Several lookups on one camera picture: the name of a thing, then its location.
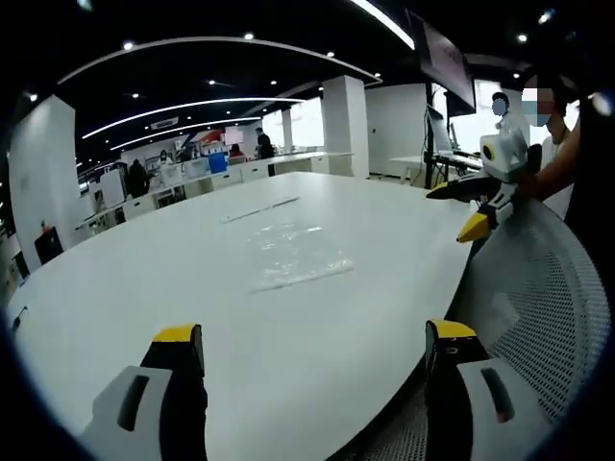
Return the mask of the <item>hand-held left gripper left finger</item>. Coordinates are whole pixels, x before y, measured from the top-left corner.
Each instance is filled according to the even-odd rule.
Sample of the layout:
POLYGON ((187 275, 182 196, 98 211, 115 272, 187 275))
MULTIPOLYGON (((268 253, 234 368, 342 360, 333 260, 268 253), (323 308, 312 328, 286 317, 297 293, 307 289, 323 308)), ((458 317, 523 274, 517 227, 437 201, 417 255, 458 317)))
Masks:
POLYGON ((97 460, 205 460, 202 328, 161 330, 94 399, 80 442, 97 460))

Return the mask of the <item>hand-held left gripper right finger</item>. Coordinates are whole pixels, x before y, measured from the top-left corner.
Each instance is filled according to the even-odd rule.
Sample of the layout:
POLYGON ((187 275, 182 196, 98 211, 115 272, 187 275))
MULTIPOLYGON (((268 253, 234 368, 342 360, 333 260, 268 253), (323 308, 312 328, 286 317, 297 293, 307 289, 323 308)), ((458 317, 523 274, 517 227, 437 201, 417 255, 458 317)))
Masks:
POLYGON ((426 322, 428 460, 524 460, 550 432, 537 394, 466 325, 426 322))

